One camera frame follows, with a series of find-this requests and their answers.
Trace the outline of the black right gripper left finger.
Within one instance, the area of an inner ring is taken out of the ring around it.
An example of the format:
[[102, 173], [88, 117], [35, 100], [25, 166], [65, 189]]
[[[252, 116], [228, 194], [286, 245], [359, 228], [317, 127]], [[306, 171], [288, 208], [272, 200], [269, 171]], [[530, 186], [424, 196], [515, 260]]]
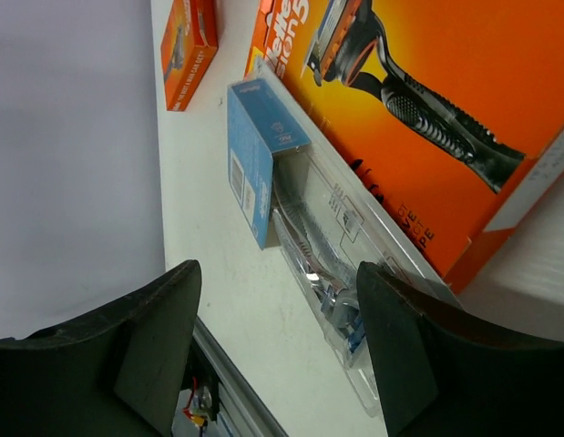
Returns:
[[0, 436], [169, 436], [200, 304], [186, 260], [150, 284], [0, 340]]

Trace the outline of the clear blister razor pack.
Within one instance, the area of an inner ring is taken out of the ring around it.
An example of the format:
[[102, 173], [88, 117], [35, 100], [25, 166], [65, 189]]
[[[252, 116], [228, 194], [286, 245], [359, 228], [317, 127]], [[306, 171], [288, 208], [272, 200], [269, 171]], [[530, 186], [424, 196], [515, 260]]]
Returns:
[[227, 119], [229, 181], [258, 246], [281, 247], [360, 403], [377, 415], [359, 265], [373, 262], [448, 304], [454, 293], [263, 59], [229, 86]]

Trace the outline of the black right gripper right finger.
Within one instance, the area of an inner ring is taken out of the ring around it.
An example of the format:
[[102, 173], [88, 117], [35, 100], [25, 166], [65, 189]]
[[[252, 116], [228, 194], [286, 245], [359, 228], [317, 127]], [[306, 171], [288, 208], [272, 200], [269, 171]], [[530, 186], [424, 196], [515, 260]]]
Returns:
[[357, 297], [391, 436], [564, 436], [564, 342], [481, 320], [364, 261]]

